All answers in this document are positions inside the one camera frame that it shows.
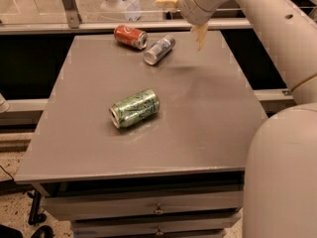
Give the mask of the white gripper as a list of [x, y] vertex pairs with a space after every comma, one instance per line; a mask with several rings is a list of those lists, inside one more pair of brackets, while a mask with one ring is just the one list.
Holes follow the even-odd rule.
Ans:
[[181, 16], [191, 25], [197, 50], [203, 49], [208, 31], [207, 22], [216, 9], [228, 0], [156, 0], [155, 4], [163, 9], [179, 9]]

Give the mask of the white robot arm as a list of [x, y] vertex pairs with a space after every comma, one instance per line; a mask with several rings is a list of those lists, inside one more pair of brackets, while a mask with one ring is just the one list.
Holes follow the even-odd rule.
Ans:
[[[157, 0], [177, 11], [203, 43], [229, 0]], [[234, 0], [294, 106], [268, 118], [247, 155], [243, 238], [317, 238], [317, 26], [291, 0]]]

